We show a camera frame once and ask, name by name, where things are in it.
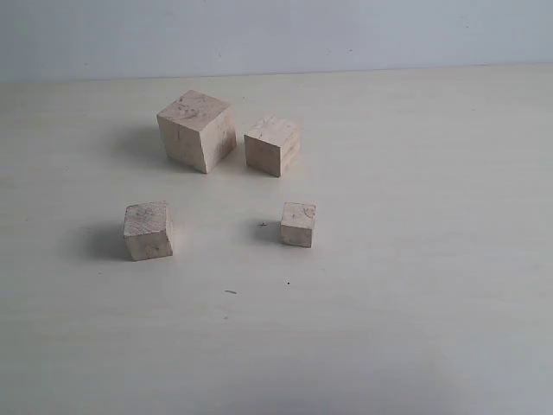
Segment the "smallest wooden cube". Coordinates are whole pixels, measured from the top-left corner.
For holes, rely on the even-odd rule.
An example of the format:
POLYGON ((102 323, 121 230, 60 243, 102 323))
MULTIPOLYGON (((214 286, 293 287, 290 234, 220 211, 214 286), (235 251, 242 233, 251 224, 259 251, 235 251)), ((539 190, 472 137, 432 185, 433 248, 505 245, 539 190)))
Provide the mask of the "smallest wooden cube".
POLYGON ((289 246, 310 248, 315 229, 316 205, 285 202, 280 223, 281 242, 289 246))

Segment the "second largest wooden cube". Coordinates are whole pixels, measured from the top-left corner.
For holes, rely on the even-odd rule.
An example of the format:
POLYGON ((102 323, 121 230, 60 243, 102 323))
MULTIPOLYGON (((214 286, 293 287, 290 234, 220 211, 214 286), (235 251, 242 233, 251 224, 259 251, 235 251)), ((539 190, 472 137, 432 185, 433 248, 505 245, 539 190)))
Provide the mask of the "second largest wooden cube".
POLYGON ((300 126, 286 118, 260 118, 245 134, 246 164, 271 176, 282 176, 301 148, 300 126))

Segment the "third largest wooden cube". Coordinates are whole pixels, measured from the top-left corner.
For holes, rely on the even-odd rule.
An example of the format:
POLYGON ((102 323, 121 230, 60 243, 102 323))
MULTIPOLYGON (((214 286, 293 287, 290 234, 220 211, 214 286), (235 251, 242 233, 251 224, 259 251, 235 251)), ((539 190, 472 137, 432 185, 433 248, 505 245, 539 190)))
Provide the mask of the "third largest wooden cube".
POLYGON ((129 205, 124 216, 124 241, 135 261, 169 257, 173 225, 166 201, 129 205))

